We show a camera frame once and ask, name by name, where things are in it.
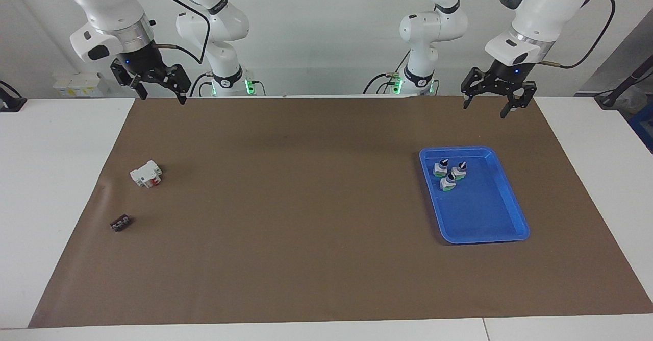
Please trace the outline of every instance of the brown table surface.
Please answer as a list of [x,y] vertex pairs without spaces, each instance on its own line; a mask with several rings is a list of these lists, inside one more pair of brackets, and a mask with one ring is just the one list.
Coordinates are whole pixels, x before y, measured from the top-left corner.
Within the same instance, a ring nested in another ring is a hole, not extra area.
[[[133,105],[30,327],[653,312],[536,105],[175,103]],[[529,239],[441,238],[418,152],[455,145],[497,152]]]

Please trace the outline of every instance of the small black cylindrical object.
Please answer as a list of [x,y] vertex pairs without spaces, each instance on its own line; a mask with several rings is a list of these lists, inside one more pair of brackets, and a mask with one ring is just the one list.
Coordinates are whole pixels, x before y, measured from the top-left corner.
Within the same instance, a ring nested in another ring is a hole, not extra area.
[[124,228],[128,227],[131,225],[133,220],[127,216],[127,215],[122,215],[118,220],[115,220],[114,222],[111,223],[111,229],[114,230],[115,232],[119,232],[124,230]]

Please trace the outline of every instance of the white tabletop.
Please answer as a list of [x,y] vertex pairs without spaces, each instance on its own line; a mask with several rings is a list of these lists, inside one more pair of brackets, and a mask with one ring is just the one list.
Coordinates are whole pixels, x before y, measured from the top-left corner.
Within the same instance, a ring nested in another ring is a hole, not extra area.
[[[649,297],[653,155],[592,99],[538,98],[581,181]],[[653,315],[394,322],[156,325],[21,330],[86,206],[133,99],[32,100],[0,114],[0,331],[3,339],[650,339]],[[627,164],[636,174],[619,166]],[[56,180],[56,185],[40,181]]]

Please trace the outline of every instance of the blue plastic tray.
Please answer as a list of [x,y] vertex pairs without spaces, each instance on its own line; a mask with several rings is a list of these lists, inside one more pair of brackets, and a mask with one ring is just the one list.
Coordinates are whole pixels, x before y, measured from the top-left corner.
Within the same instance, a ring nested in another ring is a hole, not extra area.
[[[525,240],[529,225],[496,153],[488,147],[426,148],[419,153],[442,236],[450,243]],[[442,159],[453,167],[467,161],[467,176],[443,192],[433,168]]]

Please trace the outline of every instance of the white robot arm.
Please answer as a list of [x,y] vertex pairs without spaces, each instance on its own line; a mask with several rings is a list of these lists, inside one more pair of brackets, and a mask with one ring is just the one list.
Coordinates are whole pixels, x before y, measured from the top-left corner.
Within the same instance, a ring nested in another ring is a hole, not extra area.
[[111,69],[119,84],[136,90],[141,99],[147,91],[141,82],[172,90],[180,103],[186,101],[191,82],[180,64],[166,66],[154,43],[154,22],[147,20],[137,0],[75,0],[89,22],[70,36],[79,57],[92,62],[116,56]]
[[[229,0],[191,0],[206,9],[210,22],[210,36],[206,45],[206,58],[211,65],[213,88],[216,96],[247,96],[255,94],[253,75],[238,62],[236,51],[226,43],[243,39],[249,32],[249,20]],[[177,17],[177,32],[202,48],[206,23],[193,13]]]
[[408,15],[401,21],[399,32],[410,44],[410,58],[401,72],[398,93],[427,93],[438,61],[433,43],[461,38],[467,31],[467,15],[460,9],[460,0],[431,1],[433,11]]
[[[477,67],[467,75],[461,88],[465,95],[464,108],[472,97],[491,92],[508,97],[501,112],[529,105],[537,86],[525,81],[533,67],[540,63],[560,37],[562,27],[590,0],[500,0],[515,10],[515,20],[510,29],[490,40],[485,51],[494,57],[489,71]],[[521,96],[515,92],[523,90]]]

